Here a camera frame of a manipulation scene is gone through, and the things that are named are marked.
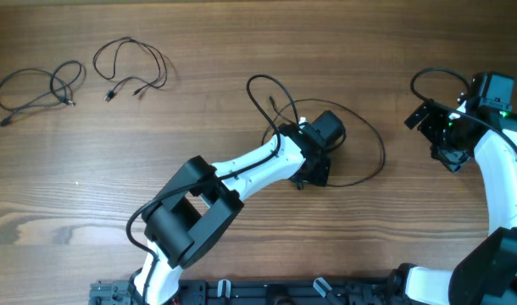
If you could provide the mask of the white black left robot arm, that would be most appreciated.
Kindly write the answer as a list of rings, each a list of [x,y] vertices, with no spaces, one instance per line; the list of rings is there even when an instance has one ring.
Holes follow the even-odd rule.
[[[279,125],[261,147],[229,161],[186,161],[152,202],[140,208],[146,225],[147,258],[130,278],[129,291],[139,304],[165,304],[179,290],[183,271],[222,237],[244,201],[279,180],[324,187],[329,153],[347,134],[330,110],[315,121]]]

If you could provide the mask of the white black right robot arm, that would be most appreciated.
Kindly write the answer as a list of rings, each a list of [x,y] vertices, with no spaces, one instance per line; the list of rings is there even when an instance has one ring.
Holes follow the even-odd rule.
[[[517,304],[517,114],[514,79],[481,72],[466,80],[458,108],[413,90],[422,104],[406,119],[451,172],[473,159],[486,192],[488,236],[452,271],[404,264],[392,272],[391,297],[414,304]]]

